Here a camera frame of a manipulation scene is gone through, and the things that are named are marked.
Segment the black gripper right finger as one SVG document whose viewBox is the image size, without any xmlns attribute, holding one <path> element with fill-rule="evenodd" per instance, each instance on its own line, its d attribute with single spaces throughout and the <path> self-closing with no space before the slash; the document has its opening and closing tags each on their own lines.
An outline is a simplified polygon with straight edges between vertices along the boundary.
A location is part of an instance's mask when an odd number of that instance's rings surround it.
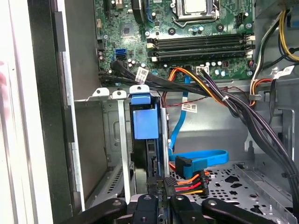
<svg viewBox="0 0 299 224">
<path fill-rule="evenodd" d="M 170 198 L 172 216 L 178 224 L 273 224 L 271 219 L 239 208 L 217 198 L 207 198 L 196 208 L 190 199 L 176 192 L 177 182 L 164 178 L 166 195 Z"/>
</svg>

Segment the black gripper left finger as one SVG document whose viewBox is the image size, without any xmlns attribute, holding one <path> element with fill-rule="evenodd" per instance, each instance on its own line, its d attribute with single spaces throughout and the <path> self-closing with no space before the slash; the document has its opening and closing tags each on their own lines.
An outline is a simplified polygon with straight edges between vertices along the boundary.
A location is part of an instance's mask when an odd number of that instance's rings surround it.
<svg viewBox="0 0 299 224">
<path fill-rule="evenodd" d="M 133 195 L 129 203 L 111 198 L 81 212 L 64 224 L 157 224 L 158 223 L 158 181 L 160 176 L 147 179 L 148 192 Z"/>
</svg>

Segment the person's right hand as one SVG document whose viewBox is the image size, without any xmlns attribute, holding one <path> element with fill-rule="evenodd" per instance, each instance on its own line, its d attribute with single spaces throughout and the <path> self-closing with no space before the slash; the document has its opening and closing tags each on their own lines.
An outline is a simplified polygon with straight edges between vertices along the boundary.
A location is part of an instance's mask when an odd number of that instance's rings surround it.
<svg viewBox="0 0 299 224">
<path fill-rule="evenodd" d="M 9 117 L 9 107 L 7 105 L 8 101 L 8 91 L 7 91 L 7 79 L 5 74 L 0 70 L 0 95 L 1 95 L 1 100 L 0 102 L 3 105 L 3 110 L 4 110 L 4 117 L 7 119 Z"/>
</svg>

